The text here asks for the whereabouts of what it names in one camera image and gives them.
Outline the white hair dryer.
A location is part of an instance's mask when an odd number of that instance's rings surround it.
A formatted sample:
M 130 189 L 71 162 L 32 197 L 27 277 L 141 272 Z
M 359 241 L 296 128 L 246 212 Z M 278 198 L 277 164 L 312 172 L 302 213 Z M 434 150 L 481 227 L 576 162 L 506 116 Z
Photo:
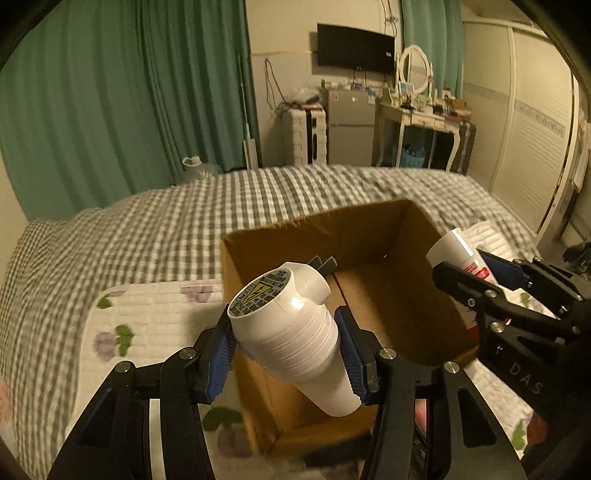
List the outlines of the white hair dryer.
M 286 262 L 245 285 L 228 305 L 242 352 L 293 385 L 325 414 L 345 417 L 362 404 L 342 360 L 341 335 L 327 301 L 331 287 L 310 264 Z

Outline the white floral quilt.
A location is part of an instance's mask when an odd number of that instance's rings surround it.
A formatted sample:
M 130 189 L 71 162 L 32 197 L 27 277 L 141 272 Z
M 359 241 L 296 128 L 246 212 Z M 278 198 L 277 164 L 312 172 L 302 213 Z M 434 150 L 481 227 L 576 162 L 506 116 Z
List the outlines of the white floral quilt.
M 517 254 L 494 222 L 482 221 L 465 229 L 462 236 L 475 247 L 507 260 Z M 105 377 L 120 361 L 137 367 L 158 363 L 193 344 L 200 331 L 213 326 L 223 308 L 221 281 L 164 282 L 112 287 L 99 294 L 82 335 L 78 387 L 66 436 Z M 518 456 L 528 445 L 526 430 L 532 409 L 479 361 L 468 366 L 468 375 L 499 419 Z M 152 478 L 164 479 L 159 439 L 159 404 L 150 401 Z M 353 479 L 353 466 L 361 462 L 315 469 L 300 460 L 266 460 L 252 454 L 240 416 L 238 390 L 233 372 L 212 407 L 199 407 L 205 416 L 219 414 L 205 439 L 217 479 Z

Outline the brown cardboard box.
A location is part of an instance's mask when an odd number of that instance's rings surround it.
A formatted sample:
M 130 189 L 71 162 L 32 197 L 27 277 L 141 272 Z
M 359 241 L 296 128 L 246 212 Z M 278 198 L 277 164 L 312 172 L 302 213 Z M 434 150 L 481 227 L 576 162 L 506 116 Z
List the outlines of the brown cardboard box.
M 334 257 L 329 310 L 351 308 L 360 328 L 406 360 L 466 365 L 476 344 L 453 300 L 432 280 L 427 252 L 440 239 L 422 209 L 409 200 L 342 207 L 221 239 L 224 294 L 284 262 Z M 293 385 L 271 377 L 238 352 L 235 379 L 252 450 L 287 458 L 370 432 L 377 409 L 331 417 Z

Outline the white wardrobe doors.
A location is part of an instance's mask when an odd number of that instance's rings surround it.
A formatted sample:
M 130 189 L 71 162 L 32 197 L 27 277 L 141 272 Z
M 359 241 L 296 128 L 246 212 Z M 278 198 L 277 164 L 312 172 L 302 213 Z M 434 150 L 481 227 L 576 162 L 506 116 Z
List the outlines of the white wardrobe doors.
M 476 127 L 468 174 L 539 234 L 565 176 L 577 83 L 526 27 L 467 21 L 464 40 L 462 95 Z

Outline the white dressing table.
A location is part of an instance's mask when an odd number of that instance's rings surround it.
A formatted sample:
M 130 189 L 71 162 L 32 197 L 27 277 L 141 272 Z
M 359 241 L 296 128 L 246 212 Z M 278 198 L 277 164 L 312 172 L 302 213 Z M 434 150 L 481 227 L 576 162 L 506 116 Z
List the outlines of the white dressing table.
M 394 168 L 402 165 L 402 151 L 406 130 L 418 128 L 432 133 L 431 148 L 427 158 L 427 167 L 433 165 L 435 146 L 439 135 L 450 135 L 452 147 L 445 171 L 466 175 L 476 140 L 476 126 L 468 121 L 448 118 L 433 113 L 404 109 L 378 100 L 376 103 L 374 146 L 372 165 L 381 167 L 386 159 L 387 125 L 394 123 L 398 133 L 394 136 Z

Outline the grey checkered bedsheet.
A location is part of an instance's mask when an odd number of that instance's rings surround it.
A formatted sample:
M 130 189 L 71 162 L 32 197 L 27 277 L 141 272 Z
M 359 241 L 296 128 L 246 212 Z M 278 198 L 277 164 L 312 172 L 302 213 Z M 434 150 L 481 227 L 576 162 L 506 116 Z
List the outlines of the grey checkered bedsheet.
M 76 394 L 88 310 L 110 287 L 221 275 L 219 241 L 236 230 L 403 197 L 442 232 L 493 222 L 520 257 L 531 232 L 475 180 L 441 170 L 273 167 L 150 190 L 63 220 L 35 220 L 1 282 L 1 374 L 11 391 L 15 458 L 45 478 Z

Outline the silver mini fridge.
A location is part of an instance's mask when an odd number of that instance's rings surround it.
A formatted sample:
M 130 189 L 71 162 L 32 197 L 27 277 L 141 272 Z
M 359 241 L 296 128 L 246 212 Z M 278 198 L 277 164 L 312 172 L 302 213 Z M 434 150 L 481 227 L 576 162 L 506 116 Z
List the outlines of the silver mini fridge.
M 367 90 L 322 89 L 327 116 L 328 163 L 371 167 L 376 100 Z

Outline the white oval mirror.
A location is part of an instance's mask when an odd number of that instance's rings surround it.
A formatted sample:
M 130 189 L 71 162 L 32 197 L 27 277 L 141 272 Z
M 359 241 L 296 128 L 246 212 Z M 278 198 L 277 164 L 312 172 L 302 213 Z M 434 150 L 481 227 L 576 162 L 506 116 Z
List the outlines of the white oval mirror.
M 401 94 L 421 95 L 428 92 L 433 77 L 432 63 L 418 45 L 410 45 L 401 53 L 397 80 Z

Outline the white storage crate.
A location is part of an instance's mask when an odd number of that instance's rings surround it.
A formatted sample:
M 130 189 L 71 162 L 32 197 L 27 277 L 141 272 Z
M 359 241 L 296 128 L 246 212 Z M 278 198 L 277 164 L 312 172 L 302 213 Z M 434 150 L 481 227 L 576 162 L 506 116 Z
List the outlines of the white storage crate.
M 321 105 L 290 108 L 281 115 L 286 163 L 327 165 L 327 119 Z

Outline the green curtain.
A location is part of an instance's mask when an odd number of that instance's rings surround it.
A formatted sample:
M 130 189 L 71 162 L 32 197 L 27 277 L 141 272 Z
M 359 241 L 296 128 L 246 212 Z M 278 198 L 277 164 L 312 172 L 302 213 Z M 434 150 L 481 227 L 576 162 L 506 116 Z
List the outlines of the green curtain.
M 62 1 L 1 69 L 1 154 L 27 219 L 245 168 L 256 137 L 242 1 Z
M 464 26 L 458 0 L 402 0 L 404 45 L 418 45 L 434 68 L 434 85 L 459 97 L 463 85 Z

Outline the black wall television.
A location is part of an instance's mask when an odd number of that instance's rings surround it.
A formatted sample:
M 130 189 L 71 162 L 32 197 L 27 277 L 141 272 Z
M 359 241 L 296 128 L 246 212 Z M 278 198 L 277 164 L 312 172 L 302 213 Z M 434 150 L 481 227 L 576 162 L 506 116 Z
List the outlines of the black wall television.
M 331 24 L 317 25 L 318 65 L 394 74 L 396 41 L 378 32 Z

